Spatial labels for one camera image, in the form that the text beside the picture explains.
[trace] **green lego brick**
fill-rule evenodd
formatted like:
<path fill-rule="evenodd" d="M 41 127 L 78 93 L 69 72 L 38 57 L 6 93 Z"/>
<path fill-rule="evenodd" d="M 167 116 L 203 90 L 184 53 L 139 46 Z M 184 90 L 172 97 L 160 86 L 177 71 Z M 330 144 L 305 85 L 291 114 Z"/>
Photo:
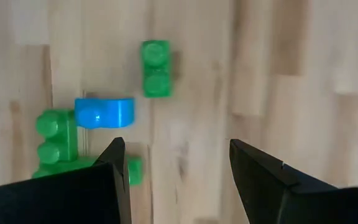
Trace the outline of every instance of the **green lego brick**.
<path fill-rule="evenodd" d="M 148 40 L 143 42 L 143 89 L 149 98 L 167 97 L 172 94 L 172 60 L 170 44 L 167 40 Z"/>
<path fill-rule="evenodd" d="M 77 159 L 77 128 L 73 110 L 46 110 L 37 118 L 35 127 L 45 138 L 37 149 L 42 164 Z"/>
<path fill-rule="evenodd" d="M 129 185 L 139 185 L 143 181 L 143 161 L 141 157 L 129 156 L 128 159 Z"/>
<path fill-rule="evenodd" d="M 79 157 L 72 162 L 58 162 L 56 164 L 40 164 L 38 170 L 34 172 L 32 178 L 45 177 L 48 175 L 60 174 L 62 172 L 77 170 L 90 167 L 97 158 L 95 157 Z"/>

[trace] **blue lego brick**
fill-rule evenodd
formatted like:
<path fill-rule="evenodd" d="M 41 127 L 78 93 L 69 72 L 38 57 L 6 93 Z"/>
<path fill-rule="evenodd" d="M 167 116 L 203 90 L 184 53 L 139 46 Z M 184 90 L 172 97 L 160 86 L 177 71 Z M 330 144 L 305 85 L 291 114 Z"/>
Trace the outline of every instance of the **blue lego brick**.
<path fill-rule="evenodd" d="M 77 98 L 75 100 L 77 126 L 94 128 L 123 128 L 135 120 L 135 100 Z"/>

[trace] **wood grain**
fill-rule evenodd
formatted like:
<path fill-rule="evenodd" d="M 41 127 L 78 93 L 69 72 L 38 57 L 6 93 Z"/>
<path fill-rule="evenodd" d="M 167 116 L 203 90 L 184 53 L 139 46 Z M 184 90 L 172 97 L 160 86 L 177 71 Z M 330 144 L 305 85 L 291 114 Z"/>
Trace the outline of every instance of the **wood grain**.
<path fill-rule="evenodd" d="M 49 44 L 48 0 L 12 0 L 14 42 L 19 45 Z"/>
<path fill-rule="evenodd" d="M 82 96 L 82 5 L 81 1 L 48 2 L 50 63 L 53 107 L 73 108 Z"/>
<path fill-rule="evenodd" d="M 47 107 L 44 45 L 17 45 L 10 1 L 0 1 L 0 185 L 28 179 L 38 164 L 35 118 Z"/>
<path fill-rule="evenodd" d="M 248 224 L 248 218 L 241 202 L 236 184 L 234 183 L 231 171 L 230 159 L 226 155 L 223 158 L 223 188 L 221 193 L 221 212 L 219 213 L 219 222 L 232 224 Z"/>
<path fill-rule="evenodd" d="M 241 116 L 263 116 L 270 77 L 266 65 L 271 55 L 273 1 L 236 3 L 231 111 Z"/>
<path fill-rule="evenodd" d="M 317 178 L 325 179 L 326 166 L 331 162 L 328 153 L 334 147 L 336 95 L 333 91 L 333 71 L 336 57 L 336 30 L 332 30 L 331 16 L 334 2 L 312 1 L 309 4 L 302 64 L 302 77 L 298 85 L 299 101 L 296 120 L 296 136 L 290 165 Z"/>
<path fill-rule="evenodd" d="M 214 218 L 220 209 L 231 3 L 172 4 L 155 9 L 156 15 L 167 17 L 156 22 L 155 36 L 172 38 L 181 64 L 173 97 L 154 102 L 154 222 L 192 223 L 200 217 Z M 182 8 L 182 16 L 158 12 L 177 10 L 173 6 Z M 174 24 L 178 30 L 164 29 Z"/>
<path fill-rule="evenodd" d="M 346 187 L 351 173 L 351 160 L 358 130 L 358 96 L 338 95 L 334 146 L 329 155 L 325 179 L 338 187 Z"/>
<path fill-rule="evenodd" d="M 274 75 L 268 114 L 263 127 L 262 149 L 291 164 L 296 136 L 300 79 L 297 76 Z"/>
<path fill-rule="evenodd" d="M 358 4 L 354 1 L 344 1 L 342 10 L 335 10 L 332 6 L 331 13 L 335 22 L 333 32 L 335 34 L 337 51 L 340 57 L 336 60 L 334 74 L 335 91 L 342 94 L 358 94 Z"/>
<path fill-rule="evenodd" d="M 228 138 L 242 139 L 248 144 L 262 148 L 265 121 L 261 116 L 241 116 L 232 113 L 228 123 Z"/>
<path fill-rule="evenodd" d="M 274 1 L 272 72 L 301 75 L 308 0 Z"/>

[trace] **wooden table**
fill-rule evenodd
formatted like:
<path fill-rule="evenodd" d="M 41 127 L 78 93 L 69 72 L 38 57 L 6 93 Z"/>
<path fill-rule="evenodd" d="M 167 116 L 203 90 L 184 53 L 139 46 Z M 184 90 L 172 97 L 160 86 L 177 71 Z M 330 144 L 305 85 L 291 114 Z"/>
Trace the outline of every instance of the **wooden table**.
<path fill-rule="evenodd" d="M 171 98 L 142 95 L 147 39 L 172 44 Z M 246 222 L 230 138 L 358 185 L 358 1 L 0 0 L 0 185 L 36 169 L 35 118 L 88 95 L 136 99 L 133 126 L 78 130 L 82 155 L 122 136 L 144 159 L 134 223 Z"/>

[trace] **lego stud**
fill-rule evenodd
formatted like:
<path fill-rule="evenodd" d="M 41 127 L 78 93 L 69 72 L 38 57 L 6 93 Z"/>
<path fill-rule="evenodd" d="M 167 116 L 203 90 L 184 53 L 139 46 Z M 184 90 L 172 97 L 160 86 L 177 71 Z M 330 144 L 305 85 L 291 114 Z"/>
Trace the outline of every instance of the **lego stud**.
<path fill-rule="evenodd" d="M 170 90 L 170 78 L 164 71 L 154 71 L 144 81 L 144 88 L 149 93 L 163 93 Z"/>
<path fill-rule="evenodd" d="M 45 138 L 50 138 L 61 130 L 62 123 L 59 114 L 53 111 L 46 111 L 37 118 L 35 128 L 37 132 Z"/>
<path fill-rule="evenodd" d="M 144 60 L 150 66 L 159 66 L 168 59 L 168 52 L 158 42 L 151 42 L 144 47 Z"/>
<path fill-rule="evenodd" d="M 60 149 L 57 144 L 44 142 L 38 147 L 37 152 L 43 164 L 55 164 L 59 161 Z"/>

